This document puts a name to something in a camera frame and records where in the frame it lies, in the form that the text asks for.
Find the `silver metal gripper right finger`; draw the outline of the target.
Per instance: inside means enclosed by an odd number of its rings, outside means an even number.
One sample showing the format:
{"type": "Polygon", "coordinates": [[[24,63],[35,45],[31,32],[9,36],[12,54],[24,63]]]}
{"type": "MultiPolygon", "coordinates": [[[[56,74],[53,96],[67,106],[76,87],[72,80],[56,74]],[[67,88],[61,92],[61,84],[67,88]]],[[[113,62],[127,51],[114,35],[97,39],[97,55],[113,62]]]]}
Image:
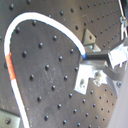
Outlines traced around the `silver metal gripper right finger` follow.
{"type": "Polygon", "coordinates": [[[103,72],[106,74],[106,81],[119,81],[123,79],[128,62],[128,43],[125,40],[119,41],[113,47],[104,49],[109,51],[111,65],[106,65],[103,72]]]}

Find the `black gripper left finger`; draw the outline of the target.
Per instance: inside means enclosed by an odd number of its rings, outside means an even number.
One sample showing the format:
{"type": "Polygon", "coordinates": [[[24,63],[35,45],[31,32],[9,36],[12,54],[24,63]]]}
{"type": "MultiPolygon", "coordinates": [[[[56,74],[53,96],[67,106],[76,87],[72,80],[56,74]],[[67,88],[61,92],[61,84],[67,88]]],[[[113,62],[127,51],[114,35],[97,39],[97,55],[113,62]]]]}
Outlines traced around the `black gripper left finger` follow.
{"type": "Polygon", "coordinates": [[[111,65],[110,58],[109,58],[109,51],[103,50],[100,52],[87,52],[85,61],[103,61],[105,60],[108,65],[111,65]]]}

